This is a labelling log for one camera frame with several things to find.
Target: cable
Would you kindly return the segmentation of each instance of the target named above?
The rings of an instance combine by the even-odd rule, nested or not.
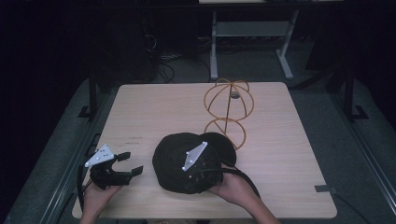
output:
[[[235,54],[235,53],[239,53],[239,52],[243,51],[242,44],[245,44],[245,43],[239,44],[236,41],[234,41],[233,38],[227,38],[222,41],[223,41],[223,43],[220,43],[220,42],[218,43],[218,48],[219,48],[218,53],[219,54]]]
[[[145,35],[145,37],[151,37],[154,40],[153,46],[150,49],[147,49],[149,52],[152,52],[155,47],[157,47],[157,38],[154,35]]]
[[[210,68],[209,68],[209,65],[207,65],[207,63],[204,62],[203,60],[197,59],[197,58],[190,58],[190,57],[187,57],[187,56],[184,56],[184,55],[181,55],[181,54],[176,54],[176,55],[171,55],[171,56],[162,56],[162,58],[166,61],[166,62],[163,62],[163,63],[170,63],[170,62],[172,62],[174,60],[181,60],[181,59],[192,60],[192,61],[196,61],[196,62],[202,63],[205,66],[205,68],[207,70],[207,73],[209,74],[209,79],[208,79],[207,83],[210,83],[210,80],[211,80]]]
[[[232,175],[239,175],[245,181],[247,181],[247,183],[250,185],[250,187],[254,191],[254,193],[259,198],[261,198],[261,195],[260,195],[259,191],[257,190],[256,186],[254,185],[253,181],[245,173],[240,171],[235,166],[232,166],[232,168],[234,168],[234,169],[230,169],[230,168],[207,168],[207,169],[198,170],[197,173],[198,174],[201,174],[201,173],[221,173],[221,174],[227,173],[227,174],[232,174]]]
[[[85,189],[82,189],[82,181],[83,181],[82,173],[84,171],[83,164],[85,164],[85,162],[89,160],[90,157],[92,157],[92,155],[85,158],[84,161],[78,166],[77,191],[78,191],[78,201],[79,201],[79,206],[81,207],[81,211],[84,211],[84,191],[85,191]]]
[[[159,70],[158,72],[160,73],[160,76],[163,77],[163,79],[165,80],[165,83],[175,82],[173,80],[175,77],[175,69],[168,64],[160,63],[159,65],[161,65],[163,67],[163,70]],[[172,71],[171,77],[168,77],[168,75],[166,74],[165,67],[168,67],[169,69],[171,69],[171,71]]]
[[[87,187],[88,187],[91,183],[92,183],[92,180],[90,179],[82,192],[85,192],[85,190],[87,189]]]
[[[358,210],[356,209],[349,201],[347,201],[345,198],[343,198],[340,194],[338,194],[337,190],[335,188],[331,188],[330,194],[334,195],[336,198],[338,198],[341,202],[345,203],[347,206],[349,206],[354,212],[356,212],[361,219],[364,220],[366,224],[371,224],[370,221]]]
[[[205,43],[198,46],[198,52],[205,53],[210,50],[210,47],[211,47],[210,44],[212,43],[212,39],[209,37],[203,38],[203,39],[198,39],[198,41],[203,41],[203,40],[205,40]]]
[[[61,214],[59,214],[58,216],[58,220],[56,221],[56,223],[59,223],[61,221],[61,217],[64,214],[64,210],[66,209],[66,206],[70,203],[70,200],[73,198],[74,193],[71,193],[70,196],[68,197],[66,203],[64,204],[64,207],[61,210]]]

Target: white metal stand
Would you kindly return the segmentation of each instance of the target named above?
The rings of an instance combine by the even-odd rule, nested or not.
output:
[[[293,34],[298,12],[298,10],[293,12],[290,21],[217,21],[216,11],[214,11],[212,21],[212,50],[210,52],[211,78],[217,79],[219,77],[216,56],[217,36],[285,36],[285,42],[281,49],[276,50],[276,55],[285,77],[292,79],[293,74],[290,71],[285,55],[291,35]]]

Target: copper wire frame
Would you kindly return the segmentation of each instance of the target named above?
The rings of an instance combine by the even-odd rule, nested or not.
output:
[[[244,87],[242,87],[240,84],[246,84],[247,87],[244,88]],[[208,105],[208,104],[206,103],[206,97],[207,97],[207,95],[208,95],[212,90],[214,90],[214,89],[217,88],[217,87],[222,87],[222,88],[216,93],[216,95],[213,97],[213,99],[210,101],[210,104]],[[212,113],[212,112],[210,111],[210,107],[213,105],[213,102],[215,102],[215,100],[218,98],[218,96],[219,96],[223,91],[225,91],[227,88],[230,89],[230,90],[229,90],[229,94],[228,94],[227,114],[226,114],[226,117],[225,117],[225,118],[220,118],[220,117],[216,116],[214,113]],[[244,115],[243,117],[241,117],[241,118],[238,118],[238,119],[231,119],[231,118],[229,118],[229,115],[230,115],[230,105],[231,105],[231,99],[232,99],[233,90],[236,91],[236,93],[238,94],[240,100],[242,101],[242,104],[243,104],[243,107],[244,107],[244,111],[245,111],[245,115]],[[242,90],[242,91],[245,91],[245,92],[250,96],[250,99],[251,99],[251,102],[252,102],[252,107],[251,107],[251,109],[250,109],[249,111],[248,111],[248,109],[247,109],[247,105],[246,105],[245,99],[244,99],[243,95],[242,95],[241,92],[240,92],[241,90]],[[231,81],[229,81],[229,80],[227,80],[227,79],[225,79],[225,78],[219,78],[219,79],[216,81],[215,86],[212,87],[212,88],[210,88],[210,89],[206,92],[205,98],[204,98],[204,105],[205,105],[205,108],[206,108],[207,112],[208,112],[212,117],[214,117],[214,119],[212,119],[212,120],[206,125],[206,127],[205,127],[205,133],[206,133],[206,131],[207,131],[207,128],[208,128],[212,123],[214,123],[214,124],[219,128],[219,130],[221,130],[221,132],[222,132],[228,139],[230,139],[230,141],[233,143],[233,146],[235,147],[235,150],[237,150],[237,149],[239,149],[240,147],[242,147],[242,145],[244,145],[245,142],[246,142],[246,139],[247,139],[247,132],[246,132],[244,126],[243,126],[239,121],[242,120],[242,119],[247,118],[247,117],[253,112],[253,109],[254,109],[254,98],[253,98],[253,96],[252,96],[252,95],[250,94],[250,92],[249,92],[249,85],[248,85],[248,83],[247,83],[246,81],[244,81],[244,80],[237,80],[237,81],[235,81],[235,82],[231,82]],[[217,121],[219,121],[219,120],[225,122],[224,129],[222,129],[222,128],[220,127],[220,125],[217,123]],[[227,135],[227,126],[228,126],[228,122],[229,122],[229,121],[238,124],[239,127],[240,127],[240,128],[242,129],[242,131],[243,131],[244,138],[243,138],[242,143],[241,143],[239,146],[237,146],[237,145],[233,142],[233,140],[230,138],[230,136]]]

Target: black object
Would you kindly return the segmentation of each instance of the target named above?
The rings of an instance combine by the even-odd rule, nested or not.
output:
[[[320,193],[320,192],[329,192],[330,188],[327,185],[316,185],[315,190]]]
[[[111,168],[115,161],[125,161],[131,157],[131,152],[114,155],[114,159],[94,165],[91,168],[92,182],[99,188],[107,186],[129,185],[134,176],[141,175],[143,166],[134,168],[131,172],[115,172]]]
[[[186,152],[200,146],[204,141],[207,146],[195,164],[187,171],[182,170]],[[235,169],[221,168],[222,163]],[[235,163],[233,144],[220,133],[167,135],[156,147],[152,158],[158,182],[164,189],[186,194],[201,193],[221,183],[223,173],[230,173],[243,177],[260,197],[253,182],[236,169]]]
[[[152,0],[151,6],[194,6],[198,0]],[[198,13],[196,11],[159,10],[153,14],[156,26],[154,34],[163,54],[176,52],[190,58],[198,57]]]
[[[104,92],[124,84],[149,83],[156,76],[138,13],[98,10],[86,25],[85,61]]]
[[[97,111],[96,83],[94,82],[93,73],[88,77],[88,81],[90,89],[90,106],[84,105],[78,114],[78,118],[89,118],[88,121],[92,121]]]

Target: light wood table surface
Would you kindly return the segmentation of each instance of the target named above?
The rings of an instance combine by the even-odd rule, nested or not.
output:
[[[166,135],[204,132],[206,124],[213,119],[205,109],[204,97],[214,85],[120,87],[98,147],[107,144],[115,154],[131,152],[128,161],[113,165],[115,171],[130,171],[140,165],[144,165],[144,170],[114,196],[102,217],[250,217],[244,209],[209,192],[186,195],[162,189],[151,163],[156,146]],[[249,92],[254,97],[254,109],[240,121],[247,140],[236,151],[236,167],[253,180],[276,217],[335,217],[337,212],[330,193],[316,192],[315,186],[326,183],[287,87],[275,82],[249,83]],[[227,102],[227,97],[221,94],[212,111],[224,113]],[[230,118],[240,117],[243,114],[240,101],[232,100],[230,111]],[[210,127],[209,131],[216,131],[214,126]],[[236,144],[243,139],[239,126],[232,123],[227,133]],[[78,201],[73,216],[81,216]]]

